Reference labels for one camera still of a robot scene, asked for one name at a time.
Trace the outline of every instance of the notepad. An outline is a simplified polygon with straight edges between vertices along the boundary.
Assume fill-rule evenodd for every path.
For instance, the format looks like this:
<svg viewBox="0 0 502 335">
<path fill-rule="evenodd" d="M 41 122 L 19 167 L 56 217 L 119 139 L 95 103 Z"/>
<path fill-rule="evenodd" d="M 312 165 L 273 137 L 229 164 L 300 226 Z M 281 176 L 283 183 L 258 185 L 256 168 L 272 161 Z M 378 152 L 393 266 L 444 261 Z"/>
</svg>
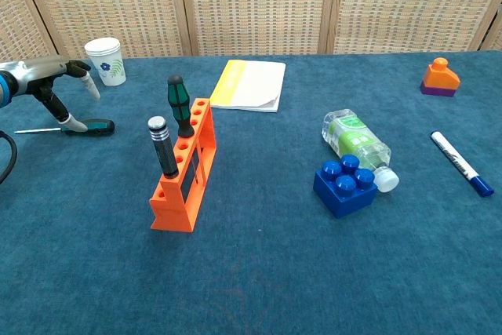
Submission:
<svg viewBox="0 0 502 335">
<path fill-rule="evenodd" d="M 212 107 L 277 112 L 286 64 L 229 60 L 210 97 Z"/>
</svg>

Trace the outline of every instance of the white paper cup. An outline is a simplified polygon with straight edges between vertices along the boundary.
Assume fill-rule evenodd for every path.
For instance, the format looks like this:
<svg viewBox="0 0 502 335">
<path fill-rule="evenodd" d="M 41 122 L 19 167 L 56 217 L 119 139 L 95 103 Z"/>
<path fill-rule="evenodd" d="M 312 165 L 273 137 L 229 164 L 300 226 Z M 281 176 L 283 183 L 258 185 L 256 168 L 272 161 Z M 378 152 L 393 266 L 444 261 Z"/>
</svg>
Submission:
<svg viewBox="0 0 502 335">
<path fill-rule="evenodd" d="M 93 39 L 84 46 L 106 86 L 119 86 L 126 80 L 120 42 L 113 37 Z"/>
</svg>

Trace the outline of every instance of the plastic bottle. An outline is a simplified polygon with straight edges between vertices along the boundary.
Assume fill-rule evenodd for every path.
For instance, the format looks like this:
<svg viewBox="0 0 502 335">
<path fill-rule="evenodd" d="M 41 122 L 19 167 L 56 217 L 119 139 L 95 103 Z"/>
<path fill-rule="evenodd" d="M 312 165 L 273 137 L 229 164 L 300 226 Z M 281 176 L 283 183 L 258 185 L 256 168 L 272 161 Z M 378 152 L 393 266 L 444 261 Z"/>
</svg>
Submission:
<svg viewBox="0 0 502 335">
<path fill-rule="evenodd" d="M 338 157 L 356 155 L 362 168 L 372 170 L 380 192 L 388 192 L 398 185 L 398 176 L 389 168 L 391 149 L 352 110 L 328 113 L 322 124 L 322 137 Z"/>
</svg>

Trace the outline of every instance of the blue lego brick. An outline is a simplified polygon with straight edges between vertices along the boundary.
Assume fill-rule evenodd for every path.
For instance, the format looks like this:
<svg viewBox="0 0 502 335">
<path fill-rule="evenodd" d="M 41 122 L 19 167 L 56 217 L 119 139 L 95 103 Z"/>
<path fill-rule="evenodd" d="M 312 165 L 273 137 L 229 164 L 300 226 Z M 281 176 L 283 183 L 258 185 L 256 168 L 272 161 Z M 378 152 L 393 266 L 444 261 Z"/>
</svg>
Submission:
<svg viewBox="0 0 502 335">
<path fill-rule="evenodd" d="M 357 157 L 344 155 L 340 162 L 327 161 L 315 172 L 314 191 L 335 217 L 369 206 L 377 194 L 375 175 L 358 167 Z"/>
</svg>

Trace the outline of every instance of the orange holder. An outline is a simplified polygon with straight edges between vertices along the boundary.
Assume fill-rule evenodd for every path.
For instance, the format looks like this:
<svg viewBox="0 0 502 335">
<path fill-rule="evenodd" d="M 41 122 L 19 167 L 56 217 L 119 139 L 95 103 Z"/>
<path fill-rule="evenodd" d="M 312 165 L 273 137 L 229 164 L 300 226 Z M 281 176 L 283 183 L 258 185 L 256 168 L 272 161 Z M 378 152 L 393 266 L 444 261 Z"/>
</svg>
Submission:
<svg viewBox="0 0 502 335">
<path fill-rule="evenodd" d="M 150 206 L 155 215 L 151 229 L 159 231 L 193 232 L 198 210 L 206 191 L 209 172 L 216 154 L 213 114 L 208 98 L 196 98 L 191 107 L 190 123 L 194 128 L 192 137 L 178 137 L 174 145 L 174 155 L 179 174 L 173 179 L 162 174 L 158 181 Z M 186 201 L 181 185 L 188 169 L 192 169 L 191 159 L 197 153 L 198 166 Z"/>
</svg>

